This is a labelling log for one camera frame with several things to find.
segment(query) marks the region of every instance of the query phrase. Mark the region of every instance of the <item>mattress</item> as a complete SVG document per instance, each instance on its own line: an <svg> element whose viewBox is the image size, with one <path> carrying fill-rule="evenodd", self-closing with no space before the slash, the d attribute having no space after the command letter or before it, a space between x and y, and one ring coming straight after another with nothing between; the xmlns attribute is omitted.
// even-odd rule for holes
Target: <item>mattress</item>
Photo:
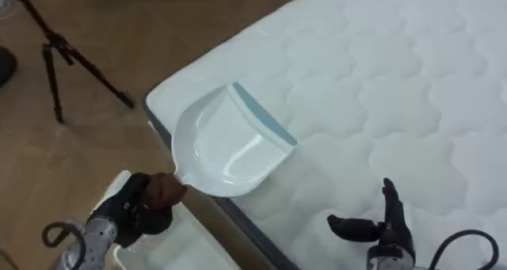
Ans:
<svg viewBox="0 0 507 270"><path fill-rule="evenodd" d="M370 245L326 217L383 218L382 179L406 205L417 264L458 230L492 234L507 263L507 0L294 0L156 86L170 133L199 97L239 81L299 146L234 204L299 268L363 269ZM491 255L463 238L439 268Z"/></svg>

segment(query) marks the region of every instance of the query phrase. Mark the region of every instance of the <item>tripod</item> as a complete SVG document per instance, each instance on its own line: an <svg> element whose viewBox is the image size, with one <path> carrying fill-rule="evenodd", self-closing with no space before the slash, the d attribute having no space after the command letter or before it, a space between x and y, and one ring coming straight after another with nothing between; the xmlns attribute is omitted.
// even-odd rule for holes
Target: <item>tripod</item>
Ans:
<svg viewBox="0 0 507 270"><path fill-rule="evenodd" d="M74 65L74 61L81 64L85 69L90 72L102 85L104 85L111 93L113 93L120 101L122 101L127 107L134 108L134 101L127 96L124 92L118 91L111 83L109 83L101 71L88 61L79 51L77 51L72 45L70 45L65 38L51 30L44 19L37 12L35 6L30 0L19 0L26 10L30 13L33 20L42 29L48 42L42 44L42 56L46 65L46 73L48 75L49 87L51 89L51 95L53 97L54 111L56 120L63 124L63 112L62 105L60 104L60 97L58 91L58 82L56 81L55 64L53 62L53 52L55 49L65 59L68 65Z"/></svg>

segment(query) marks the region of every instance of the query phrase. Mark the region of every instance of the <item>white dustpan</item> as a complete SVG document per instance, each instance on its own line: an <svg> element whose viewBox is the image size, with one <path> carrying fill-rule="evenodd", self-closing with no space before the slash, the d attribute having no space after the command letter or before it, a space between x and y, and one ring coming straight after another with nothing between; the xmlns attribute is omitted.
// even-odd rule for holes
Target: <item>white dustpan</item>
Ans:
<svg viewBox="0 0 507 270"><path fill-rule="evenodd" d="M230 197L257 187L296 144L235 82L212 91L181 114L171 149L182 184Z"/></svg>

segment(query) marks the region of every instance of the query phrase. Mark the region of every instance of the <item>tiled floor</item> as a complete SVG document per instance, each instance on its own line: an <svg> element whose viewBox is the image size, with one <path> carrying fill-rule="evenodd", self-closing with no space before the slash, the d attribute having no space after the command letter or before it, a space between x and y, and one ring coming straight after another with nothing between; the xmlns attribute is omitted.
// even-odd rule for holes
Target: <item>tiled floor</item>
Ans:
<svg viewBox="0 0 507 270"><path fill-rule="evenodd" d="M33 0L106 77L137 101L156 82L290 0ZM58 125L28 14L0 21L0 44L20 66L0 89L0 245L21 269L46 268L58 252L42 228L86 218L122 169L171 170L143 110L127 110L81 67L56 65L67 124ZM192 192L186 203L243 268L264 268L231 224ZM0 262L0 268L6 266Z"/></svg>

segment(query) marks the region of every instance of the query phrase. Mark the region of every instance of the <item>black cable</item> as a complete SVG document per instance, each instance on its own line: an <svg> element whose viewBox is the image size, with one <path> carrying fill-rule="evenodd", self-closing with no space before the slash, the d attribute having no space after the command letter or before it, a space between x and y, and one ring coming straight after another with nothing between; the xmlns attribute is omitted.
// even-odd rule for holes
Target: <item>black cable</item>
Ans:
<svg viewBox="0 0 507 270"><path fill-rule="evenodd" d="M498 262L498 258L500 257L500 250L498 249L498 243L494 240L494 238L491 235L485 233L484 231L481 231L481 230L461 230L461 231L451 235L450 237L445 239L444 242L442 242L442 244L436 250L435 255L433 256L433 259L431 260L431 264L429 265L428 270L436 270L436 264L438 263L438 260L442 256L442 253L444 253L445 248L448 247L456 239L462 238L467 235L482 236L483 238L487 239L491 243L491 247L493 248L493 256L491 257L490 262L477 270L491 269Z"/></svg>
<svg viewBox="0 0 507 270"><path fill-rule="evenodd" d="M55 240L49 240L49 232L55 228L60 228L61 231ZM76 237L76 241L79 244L79 257L76 260L74 266L72 266L71 270L78 270L82 263L85 261L86 255L86 243L85 237L82 235L81 231L73 224L68 222L54 222L48 224L44 230L42 231L42 241L47 247L55 248L58 246L69 234L73 234Z"/></svg>

